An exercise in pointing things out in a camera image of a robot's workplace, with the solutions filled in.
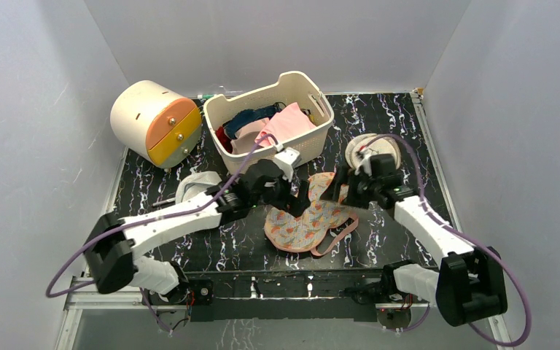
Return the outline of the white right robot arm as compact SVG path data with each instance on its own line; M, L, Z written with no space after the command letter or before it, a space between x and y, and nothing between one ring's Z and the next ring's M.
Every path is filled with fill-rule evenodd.
M376 203L431 254L435 270L412 260L384 266L379 285L387 300L399 302L415 295L436 306L453 327L507 311L497 252L479 249L446 230L447 223L419 190L403 184L391 155L372 156L357 169L341 166L321 199L353 209L368 209Z

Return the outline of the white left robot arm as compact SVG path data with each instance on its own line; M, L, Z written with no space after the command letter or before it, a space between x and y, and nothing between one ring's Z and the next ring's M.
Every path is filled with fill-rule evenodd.
M234 175L173 206L121 219L105 214L84 245L93 283L102 295L138 287L167 303L183 303L195 289L193 283L176 263L156 260L147 252L191 233L243 219L260 204L299 217L311 205L308 192L309 183L302 180L298 192L292 193L288 173L264 159L245 174Z

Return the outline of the floral mesh laundry bag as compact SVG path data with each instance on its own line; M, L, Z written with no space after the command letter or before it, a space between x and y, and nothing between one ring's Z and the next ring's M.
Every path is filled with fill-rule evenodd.
M311 205L300 217L271 208L263 226L267 239L279 250L309 252L322 257L359 226L359 215L337 202L323 201L323 192L331 185L333 172L309 177L308 198Z

